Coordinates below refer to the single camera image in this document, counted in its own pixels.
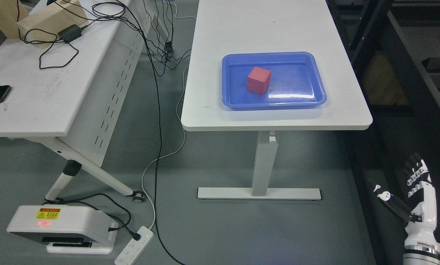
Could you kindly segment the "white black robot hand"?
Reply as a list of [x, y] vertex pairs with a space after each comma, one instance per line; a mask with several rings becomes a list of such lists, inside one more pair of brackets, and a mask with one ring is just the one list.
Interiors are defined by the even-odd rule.
[[434, 236], [437, 202], [430, 170], [421, 156], [415, 153], [405, 163], [404, 173], [407, 176], [404, 200], [372, 179], [368, 179], [367, 183], [378, 200], [406, 223], [405, 249], [440, 254], [440, 243]]

